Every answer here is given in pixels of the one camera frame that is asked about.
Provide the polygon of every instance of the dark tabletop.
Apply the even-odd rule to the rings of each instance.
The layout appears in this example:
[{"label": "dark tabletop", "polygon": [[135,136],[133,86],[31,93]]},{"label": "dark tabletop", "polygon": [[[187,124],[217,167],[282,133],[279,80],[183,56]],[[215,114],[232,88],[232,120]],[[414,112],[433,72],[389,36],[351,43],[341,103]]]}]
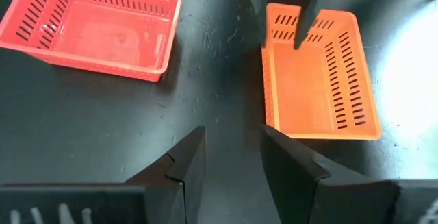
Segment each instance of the dark tabletop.
[{"label": "dark tabletop", "polygon": [[[4,14],[11,0],[0,1]],[[278,223],[257,151],[262,6],[183,0],[158,84],[0,49],[0,182],[122,182],[206,125],[200,223]],[[357,16],[383,136],[304,142],[370,177],[438,177],[435,0],[334,0],[331,8]]]}]

